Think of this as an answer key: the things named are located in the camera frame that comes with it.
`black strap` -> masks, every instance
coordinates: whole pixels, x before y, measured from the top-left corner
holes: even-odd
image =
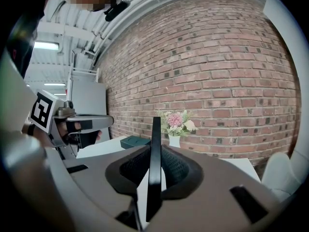
[[[29,125],[28,131],[27,131],[27,134],[28,134],[29,136],[33,136],[34,128],[35,128],[35,124]]]

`person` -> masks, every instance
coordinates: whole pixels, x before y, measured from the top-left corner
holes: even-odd
[[[44,16],[44,9],[49,0],[18,0],[19,3],[25,3],[20,8],[19,13],[8,15],[7,24],[4,33],[7,31],[8,39],[6,47],[11,55],[22,77],[25,77],[27,68],[32,55],[34,42],[37,37],[36,28],[40,19]],[[117,0],[66,0],[68,3],[74,3],[81,9],[90,11],[98,11],[109,8],[108,5],[116,4]],[[68,131],[66,123],[60,123],[58,126],[60,136],[65,136]],[[75,123],[75,128],[81,128],[79,123]],[[25,124],[22,129],[23,133],[27,133],[36,137],[42,146],[52,146],[47,134],[38,127]],[[100,139],[102,132],[98,133],[97,140]]]

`white flower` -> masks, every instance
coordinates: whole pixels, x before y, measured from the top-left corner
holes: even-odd
[[[187,127],[188,131],[195,131],[195,130],[197,130],[197,128],[194,125],[194,122],[191,121],[191,120],[188,120],[187,122],[185,122],[184,125]]]

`pink flower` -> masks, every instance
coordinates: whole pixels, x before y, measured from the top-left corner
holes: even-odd
[[[183,117],[180,114],[170,114],[168,116],[168,124],[172,127],[178,127],[183,123]]]

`black slot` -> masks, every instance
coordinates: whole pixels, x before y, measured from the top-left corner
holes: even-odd
[[[161,118],[154,117],[151,137],[146,221],[161,207]]]
[[[67,168],[67,170],[68,170],[69,174],[72,174],[72,173],[75,173],[75,172],[79,172],[81,170],[85,170],[87,168],[88,167],[86,165],[78,165],[78,166]]]
[[[267,210],[247,191],[244,186],[230,189],[238,204],[247,215],[251,223],[256,223],[268,214]]]

